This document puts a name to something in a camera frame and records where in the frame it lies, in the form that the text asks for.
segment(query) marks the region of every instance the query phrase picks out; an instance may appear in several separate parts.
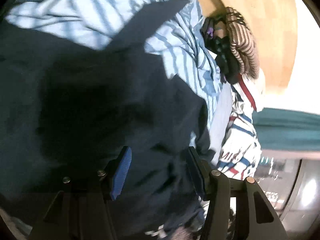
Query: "striped cloth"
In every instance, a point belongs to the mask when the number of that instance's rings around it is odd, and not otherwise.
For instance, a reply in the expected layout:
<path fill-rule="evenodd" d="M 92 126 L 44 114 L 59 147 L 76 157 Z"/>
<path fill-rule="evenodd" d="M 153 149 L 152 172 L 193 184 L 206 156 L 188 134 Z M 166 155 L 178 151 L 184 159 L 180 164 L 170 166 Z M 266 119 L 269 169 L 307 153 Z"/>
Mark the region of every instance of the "striped cloth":
<path fill-rule="evenodd" d="M 243 180 L 254 176 L 260 161 L 261 146 L 252 112 L 261 111 L 263 105 L 261 93 L 247 75 L 239 74 L 238 80 L 233 86 L 232 112 L 217 166 L 229 178 Z"/>
<path fill-rule="evenodd" d="M 158 1 L 166 0 L 17 0 L 6 20 L 100 50 L 144 4 Z M 147 39 L 145 51 L 162 55 L 168 78 L 178 74 L 205 99 L 210 128 L 222 84 L 200 34 L 203 20 L 199 2 L 190 0 Z"/>
<path fill-rule="evenodd" d="M 231 7 L 226 9 L 231 52 L 239 62 L 240 73 L 248 73 L 256 79 L 259 77 L 260 63 L 254 37 L 243 16 Z"/>

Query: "pile of clothes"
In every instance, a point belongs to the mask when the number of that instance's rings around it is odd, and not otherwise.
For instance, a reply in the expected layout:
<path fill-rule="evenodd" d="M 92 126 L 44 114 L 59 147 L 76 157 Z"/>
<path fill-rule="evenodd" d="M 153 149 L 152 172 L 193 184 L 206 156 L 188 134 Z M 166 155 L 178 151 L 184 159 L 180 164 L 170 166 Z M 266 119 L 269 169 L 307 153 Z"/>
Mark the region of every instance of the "pile of clothes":
<path fill-rule="evenodd" d="M 217 168 L 230 178 L 254 175 L 261 146 L 252 124 L 253 111 L 262 111 L 265 77 L 256 42 L 244 17 L 227 7 L 227 14 L 207 18 L 201 29 L 204 43 L 217 56 L 221 81 L 232 85 L 232 110 Z"/>

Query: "screw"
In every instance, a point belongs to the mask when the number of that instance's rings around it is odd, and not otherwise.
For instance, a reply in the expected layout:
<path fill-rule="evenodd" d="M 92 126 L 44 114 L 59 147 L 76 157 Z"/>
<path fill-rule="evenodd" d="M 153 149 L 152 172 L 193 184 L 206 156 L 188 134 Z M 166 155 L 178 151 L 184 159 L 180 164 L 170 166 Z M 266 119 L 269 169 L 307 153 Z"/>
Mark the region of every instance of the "screw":
<path fill-rule="evenodd" d="M 104 170 L 98 170 L 97 173 L 98 173 L 99 177 L 102 177 L 106 174 L 106 172 Z"/>
<path fill-rule="evenodd" d="M 217 170 L 213 170 L 213 171 L 211 171 L 211 174 L 212 174 L 213 176 L 220 176 L 221 172 L 220 172 L 220 171 L 217 171 Z"/>
<path fill-rule="evenodd" d="M 71 179 L 70 179 L 70 177 L 68 177 L 68 176 L 67 176 L 67 177 L 64 177 L 64 178 L 62 179 L 62 182 L 65 183 L 65 184 L 66 184 L 66 183 L 69 183 L 70 181 L 71 181 Z"/>
<path fill-rule="evenodd" d="M 254 183 L 255 180 L 254 180 L 253 177 L 247 177 L 247 182 L 249 182 L 249 183 Z"/>

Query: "blue gripper pad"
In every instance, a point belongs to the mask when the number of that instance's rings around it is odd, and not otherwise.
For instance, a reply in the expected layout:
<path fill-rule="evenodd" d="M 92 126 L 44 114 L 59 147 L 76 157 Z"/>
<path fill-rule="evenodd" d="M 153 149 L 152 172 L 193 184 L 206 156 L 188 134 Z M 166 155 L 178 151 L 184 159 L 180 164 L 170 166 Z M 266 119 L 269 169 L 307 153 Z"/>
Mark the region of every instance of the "blue gripper pad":
<path fill-rule="evenodd" d="M 109 162 L 107 166 L 107 176 L 109 178 L 110 185 L 110 197 L 112 200 L 116 200 L 120 195 L 125 178 L 132 160 L 131 148 L 124 146 L 115 160 Z"/>

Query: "light blue striped fabric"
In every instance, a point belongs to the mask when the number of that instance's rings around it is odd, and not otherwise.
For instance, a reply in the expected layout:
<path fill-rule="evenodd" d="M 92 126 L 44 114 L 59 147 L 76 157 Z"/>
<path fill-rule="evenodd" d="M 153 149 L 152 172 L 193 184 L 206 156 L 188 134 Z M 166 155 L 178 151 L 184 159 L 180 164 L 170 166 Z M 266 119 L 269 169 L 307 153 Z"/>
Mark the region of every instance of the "light blue striped fabric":
<path fill-rule="evenodd" d="M 99 50 L 144 4 L 158 1 L 166 0 L 17 0 L 6 20 Z M 147 40 L 145 50 L 162 55 L 168 78 L 178 74 L 205 99 L 210 128 L 222 84 L 220 70 L 204 47 L 202 22 L 199 2 L 190 0 Z"/>

